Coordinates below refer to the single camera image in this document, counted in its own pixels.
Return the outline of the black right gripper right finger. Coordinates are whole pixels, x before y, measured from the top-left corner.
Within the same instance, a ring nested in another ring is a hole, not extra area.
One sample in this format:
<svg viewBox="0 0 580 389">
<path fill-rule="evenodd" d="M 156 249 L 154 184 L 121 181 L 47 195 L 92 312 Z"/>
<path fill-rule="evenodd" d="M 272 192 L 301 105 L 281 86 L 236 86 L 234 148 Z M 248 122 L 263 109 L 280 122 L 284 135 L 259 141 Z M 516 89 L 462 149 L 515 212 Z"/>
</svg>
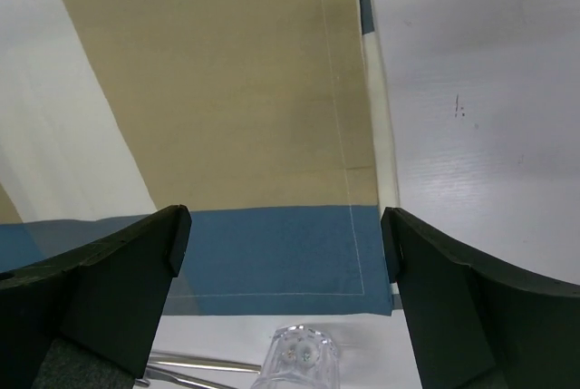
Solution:
<svg viewBox="0 0 580 389">
<path fill-rule="evenodd" d="M 579 287 L 516 267 L 400 208 L 381 220 L 425 388 L 576 388 Z"/>
</svg>

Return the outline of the clear drinking glass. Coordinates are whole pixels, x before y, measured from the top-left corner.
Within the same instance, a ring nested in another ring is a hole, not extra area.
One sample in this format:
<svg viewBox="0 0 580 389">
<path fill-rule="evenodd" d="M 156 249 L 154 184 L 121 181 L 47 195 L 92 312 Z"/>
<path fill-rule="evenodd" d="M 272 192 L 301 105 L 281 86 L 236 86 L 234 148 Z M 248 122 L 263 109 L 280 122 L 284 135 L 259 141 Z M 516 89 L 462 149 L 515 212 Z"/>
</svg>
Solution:
<svg viewBox="0 0 580 389">
<path fill-rule="evenodd" d="M 275 331 L 251 389 L 339 389 L 339 353 L 333 339 L 311 326 Z"/>
</svg>

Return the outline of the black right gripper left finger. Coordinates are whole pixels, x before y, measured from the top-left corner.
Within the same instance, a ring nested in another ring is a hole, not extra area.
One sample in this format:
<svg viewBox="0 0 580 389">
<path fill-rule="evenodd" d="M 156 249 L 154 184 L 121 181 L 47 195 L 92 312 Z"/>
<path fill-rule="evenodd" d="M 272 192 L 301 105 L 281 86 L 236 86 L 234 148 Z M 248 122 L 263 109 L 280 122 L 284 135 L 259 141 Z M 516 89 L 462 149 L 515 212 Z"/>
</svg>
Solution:
<svg viewBox="0 0 580 389">
<path fill-rule="evenodd" d="M 168 206 L 1 275 L 4 388 L 132 388 L 142 378 L 191 216 Z"/>
</svg>

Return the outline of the silver spoon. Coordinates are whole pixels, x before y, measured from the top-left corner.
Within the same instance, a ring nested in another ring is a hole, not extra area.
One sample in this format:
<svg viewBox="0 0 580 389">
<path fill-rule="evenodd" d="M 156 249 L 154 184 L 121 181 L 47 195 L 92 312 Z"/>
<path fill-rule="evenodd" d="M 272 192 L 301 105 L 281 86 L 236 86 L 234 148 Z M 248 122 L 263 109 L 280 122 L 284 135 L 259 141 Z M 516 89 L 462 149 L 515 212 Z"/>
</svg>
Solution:
<svg viewBox="0 0 580 389">
<path fill-rule="evenodd" d="M 225 359 L 216 359 L 210 357 L 201 357 L 185 354 L 169 354 L 160 351 L 154 351 L 148 363 L 151 365 L 167 365 L 191 369 L 205 369 L 225 372 L 253 373 L 259 374 L 260 365 L 236 362 Z"/>
</svg>

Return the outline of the silver knife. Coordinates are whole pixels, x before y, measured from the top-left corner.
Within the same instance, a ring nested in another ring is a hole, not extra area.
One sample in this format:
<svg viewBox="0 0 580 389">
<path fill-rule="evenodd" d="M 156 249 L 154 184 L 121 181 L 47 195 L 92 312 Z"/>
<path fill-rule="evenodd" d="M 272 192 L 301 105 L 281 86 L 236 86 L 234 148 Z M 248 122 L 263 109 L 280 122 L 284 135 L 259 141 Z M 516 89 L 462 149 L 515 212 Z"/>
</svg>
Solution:
<svg viewBox="0 0 580 389">
<path fill-rule="evenodd" d="M 176 384 L 187 388 L 210 389 L 215 387 L 211 382 L 196 377 L 152 369 L 147 369 L 144 376 L 136 379 L 134 383 L 139 387 L 146 388 L 150 387 L 152 380 Z"/>
</svg>

